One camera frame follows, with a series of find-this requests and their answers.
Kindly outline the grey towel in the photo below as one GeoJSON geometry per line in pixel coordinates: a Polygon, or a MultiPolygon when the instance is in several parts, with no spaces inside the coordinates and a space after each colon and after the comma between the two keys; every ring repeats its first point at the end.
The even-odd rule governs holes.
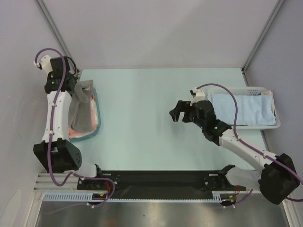
{"type": "Polygon", "coordinates": [[[93,80],[78,81],[72,94],[68,126],[76,132],[92,131],[90,100],[93,80]]]}

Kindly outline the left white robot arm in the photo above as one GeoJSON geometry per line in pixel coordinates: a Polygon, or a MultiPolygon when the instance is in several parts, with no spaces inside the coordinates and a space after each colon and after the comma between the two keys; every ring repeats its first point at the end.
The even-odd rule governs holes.
{"type": "Polygon", "coordinates": [[[69,128],[78,110],[74,101],[90,102],[77,94],[82,87],[69,72],[66,56],[52,58],[45,55],[38,65],[47,73],[48,112],[42,141],[34,145],[33,152],[48,173],[71,171],[80,177],[88,177],[89,186],[100,189],[104,185],[104,177],[97,173],[97,165],[83,161],[80,150],[70,142],[69,136],[69,128]]]}

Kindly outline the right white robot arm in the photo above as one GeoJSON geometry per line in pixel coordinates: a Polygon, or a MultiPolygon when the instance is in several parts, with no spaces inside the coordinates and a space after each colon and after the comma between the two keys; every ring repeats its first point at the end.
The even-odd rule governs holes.
{"type": "Polygon", "coordinates": [[[226,173],[218,178],[218,185],[223,190],[234,185],[244,186],[260,191],[268,201],[278,205],[285,199],[289,200],[290,194],[299,187],[300,180],[290,156],[260,151],[236,136],[230,125],[216,118],[210,101],[191,103],[179,100],[169,114],[177,122],[180,113],[184,113],[182,122],[194,123],[207,140],[233,152],[254,168],[226,167],[226,173]]]}

